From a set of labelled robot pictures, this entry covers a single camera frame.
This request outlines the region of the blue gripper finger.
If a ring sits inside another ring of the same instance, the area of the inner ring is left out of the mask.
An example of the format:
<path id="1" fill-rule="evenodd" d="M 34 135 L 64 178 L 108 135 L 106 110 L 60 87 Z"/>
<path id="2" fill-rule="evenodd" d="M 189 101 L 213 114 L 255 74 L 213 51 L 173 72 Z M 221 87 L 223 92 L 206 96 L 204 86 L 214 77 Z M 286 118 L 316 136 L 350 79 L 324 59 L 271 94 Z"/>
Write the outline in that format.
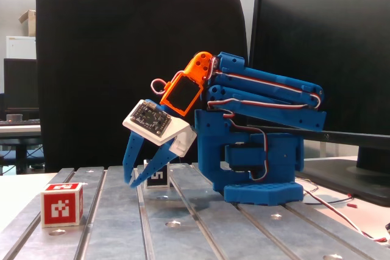
<path id="1" fill-rule="evenodd" d="M 143 181 L 147 180 L 171 160 L 178 157 L 177 154 L 170 151 L 171 145 L 171 142 L 167 142 L 160 146 L 153 159 L 151 159 L 149 164 L 144 168 L 144 171 L 130 184 L 131 188 L 139 186 Z"/>
<path id="2" fill-rule="evenodd" d="M 127 143 L 126 151 L 122 161 L 124 170 L 124 182 L 130 184 L 134 164 L 144 144 L 144 138 L 135 132 L 131 132 Z"/>

